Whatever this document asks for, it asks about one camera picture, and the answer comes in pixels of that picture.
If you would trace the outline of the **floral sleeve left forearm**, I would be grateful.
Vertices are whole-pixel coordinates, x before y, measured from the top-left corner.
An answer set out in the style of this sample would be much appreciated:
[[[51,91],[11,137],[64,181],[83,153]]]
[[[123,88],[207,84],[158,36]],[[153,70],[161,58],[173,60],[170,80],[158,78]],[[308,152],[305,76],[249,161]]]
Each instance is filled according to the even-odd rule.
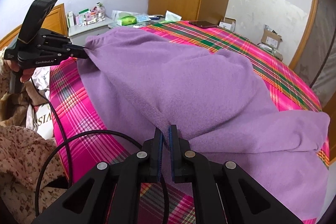
[[[15,62],[5,60],[1,50],[1,99],[9,95],[11,71]],[[1,124],[1,223],[31,223],[35,219],[35,187],[42,165],[56,148],[55,141],[44,139],[31,129]],[[65,178],[58,156],[47,167],[39,193],[40,212],[55,202],[66,189],[47,186]]]

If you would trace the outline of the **person's left hand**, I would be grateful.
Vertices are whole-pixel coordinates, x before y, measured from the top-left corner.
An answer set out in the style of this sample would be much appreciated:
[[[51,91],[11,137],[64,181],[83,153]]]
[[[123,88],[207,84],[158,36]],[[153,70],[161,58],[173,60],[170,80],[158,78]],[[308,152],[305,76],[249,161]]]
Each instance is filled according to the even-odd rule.
[[[31,76],[34,74],[34,71],[35,71],[35,68],[22,70],[20,68],[19,64],[16,61],[5,60],[5,63],[8,65],[8,67],[13,72],[22,71],[21,83],[24,83],[24,82],[28,81],[31,78]]]

